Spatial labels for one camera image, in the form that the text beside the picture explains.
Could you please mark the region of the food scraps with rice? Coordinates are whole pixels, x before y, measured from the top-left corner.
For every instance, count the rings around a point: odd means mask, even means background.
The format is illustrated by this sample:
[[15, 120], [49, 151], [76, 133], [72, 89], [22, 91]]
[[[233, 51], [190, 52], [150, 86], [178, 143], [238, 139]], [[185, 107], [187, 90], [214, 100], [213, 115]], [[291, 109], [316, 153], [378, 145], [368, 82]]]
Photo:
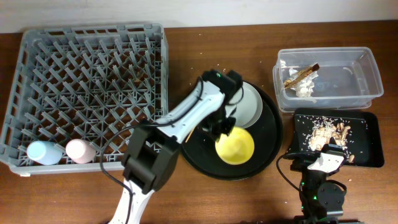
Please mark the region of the food scraps with rice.
[[354, 153], [354, 135], [359, 134], [359, 129], [354, 127], [354, 121], [349, 119], [298, 115], [295, 118], [295, 130], [298, 134], [299, 151], [321, 151], [326, 144], [334, 143], [342, 147], [348, 163], [353, 164], [359, 158]]

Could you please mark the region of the wooden chopstick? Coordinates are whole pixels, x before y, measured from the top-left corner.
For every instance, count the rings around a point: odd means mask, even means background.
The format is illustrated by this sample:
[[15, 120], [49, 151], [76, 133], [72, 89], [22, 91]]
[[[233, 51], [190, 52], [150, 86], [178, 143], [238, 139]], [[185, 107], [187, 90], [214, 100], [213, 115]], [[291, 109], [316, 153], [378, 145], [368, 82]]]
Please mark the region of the wooden chopstick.
[[197, 127], [195, 126], [188, 134], [187, 138], [185, 139], [185, 143], [187, 143], [191, 137], [191, 135], [193, 134], [193, 132], [195, 131]]

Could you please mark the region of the yellow plastic bowl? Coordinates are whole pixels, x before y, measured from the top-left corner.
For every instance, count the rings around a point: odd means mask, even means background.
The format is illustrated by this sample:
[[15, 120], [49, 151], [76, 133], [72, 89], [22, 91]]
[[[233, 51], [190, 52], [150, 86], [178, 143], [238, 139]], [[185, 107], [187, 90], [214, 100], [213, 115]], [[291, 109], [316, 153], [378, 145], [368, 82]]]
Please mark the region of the yellow plastic bowl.
[[243, 128], [234, 127], [227, 134], [222, 134], [215, 142], [215, 150], [219, 158], [229, 165], [244, 164], [254, 154], [254, 140]]

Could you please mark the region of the grey round plate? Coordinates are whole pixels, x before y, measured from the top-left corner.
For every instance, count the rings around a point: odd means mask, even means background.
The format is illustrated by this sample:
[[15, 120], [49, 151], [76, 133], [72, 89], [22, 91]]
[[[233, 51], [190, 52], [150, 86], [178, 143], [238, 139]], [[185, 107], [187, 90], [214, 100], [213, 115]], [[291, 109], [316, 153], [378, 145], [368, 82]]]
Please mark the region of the grey round plate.
[[262, 98], [251, 84], [243, 82], [243, 89], [240, 89], [231, 101], [238, 104], [225, 106], [225, 110], [227, 115], [236, 119], [235, 126], [248, 128], [260, 118]]

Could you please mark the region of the white tissue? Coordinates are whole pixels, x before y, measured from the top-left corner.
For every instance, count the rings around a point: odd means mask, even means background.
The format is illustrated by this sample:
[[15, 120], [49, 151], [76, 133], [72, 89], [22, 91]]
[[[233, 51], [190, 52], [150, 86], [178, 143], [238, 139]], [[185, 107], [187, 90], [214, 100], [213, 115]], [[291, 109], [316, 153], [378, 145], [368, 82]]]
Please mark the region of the white tissue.
[[291, 90], [295, 91], [295, 94], [297, 97], [300, 98], [308, 98], [311, 97], [311, 94], [313, 93], [313, 88], [315, 87], [315, 84], [313, 82], [313, 79], [316, 79], [318, 77], [317, 72], [313, 72], [294, 86], [290, 87]]

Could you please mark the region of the gold brown snack wrapper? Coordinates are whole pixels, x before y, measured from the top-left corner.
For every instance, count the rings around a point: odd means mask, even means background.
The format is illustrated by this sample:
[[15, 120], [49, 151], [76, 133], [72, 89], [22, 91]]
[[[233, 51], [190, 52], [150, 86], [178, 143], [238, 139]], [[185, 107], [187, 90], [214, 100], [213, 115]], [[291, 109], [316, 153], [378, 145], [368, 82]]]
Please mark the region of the gold brown snack wrapper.
[[306, 69], [303, 69], [297, 73], [297, 77], [294, 80], [286, 80], [284, 82], [284, 88], [291, 88], [297, 83], [301, 82], [304, 78], [307, 78], [309, 75], [313, 74], [314, 72], [318, 71], [320, 69], [319, 64], [315, 64], [311, 67], [308, 67]]

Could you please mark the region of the pink plastic cup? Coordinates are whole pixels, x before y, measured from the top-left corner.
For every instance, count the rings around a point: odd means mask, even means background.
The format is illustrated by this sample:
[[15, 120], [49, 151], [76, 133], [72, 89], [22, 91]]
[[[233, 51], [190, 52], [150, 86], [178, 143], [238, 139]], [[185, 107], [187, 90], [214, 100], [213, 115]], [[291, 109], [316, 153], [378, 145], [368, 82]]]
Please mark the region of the pink plastic cup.
[[67, 156], [77, 164], [86, 164], [95, 158], [96, 150], [88, 141], [72, 139], [66, 145]]

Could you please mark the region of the light blue plastic cup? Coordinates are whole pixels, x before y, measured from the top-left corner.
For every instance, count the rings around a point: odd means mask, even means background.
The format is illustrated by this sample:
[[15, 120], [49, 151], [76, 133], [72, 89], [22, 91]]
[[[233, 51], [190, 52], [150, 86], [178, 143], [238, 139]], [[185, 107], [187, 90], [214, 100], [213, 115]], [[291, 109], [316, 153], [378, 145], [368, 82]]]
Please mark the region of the light blue plastic cup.
[[54, 142], [34, 141], [28, 145], [27, 155], [29, 159], [47, 166], [58, 163], [63, 156], [63, 152], [55, 147]]

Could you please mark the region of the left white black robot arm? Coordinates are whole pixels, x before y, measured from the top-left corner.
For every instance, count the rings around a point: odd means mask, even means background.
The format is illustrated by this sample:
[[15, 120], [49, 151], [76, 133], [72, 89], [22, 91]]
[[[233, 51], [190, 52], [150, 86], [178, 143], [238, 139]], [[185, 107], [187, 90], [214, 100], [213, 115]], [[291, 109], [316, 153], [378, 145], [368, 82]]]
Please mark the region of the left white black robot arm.
[[196, 127], [213, 137], [231, 132], [236, 120], [225, 108], [234, 104], [231, 100], [242, 87], [242, 76], [233, 70], [205, 71], [171, 112], [153, 123], [143, 120], [122, 129], [133, 131], [121, 159], [124, 180], [105, 173], [123, 187], [111, 223], [140, 222], [150, 197], [170, 179], [183, 142]]

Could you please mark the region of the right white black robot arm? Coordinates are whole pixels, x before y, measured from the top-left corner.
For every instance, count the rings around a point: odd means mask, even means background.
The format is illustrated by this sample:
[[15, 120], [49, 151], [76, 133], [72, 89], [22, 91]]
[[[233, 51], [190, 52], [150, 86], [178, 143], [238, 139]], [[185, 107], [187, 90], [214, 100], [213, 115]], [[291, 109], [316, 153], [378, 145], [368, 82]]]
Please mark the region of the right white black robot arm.
[[326, 144], [318, 152], [289, 156], [294, 158], [290, 170], [302, 174], [298, 189], [303, 215], [294, 217], [294, 223], [338, 223], [347, 188], [328, 177], [337, 173], [345, 160], [342, 147]]

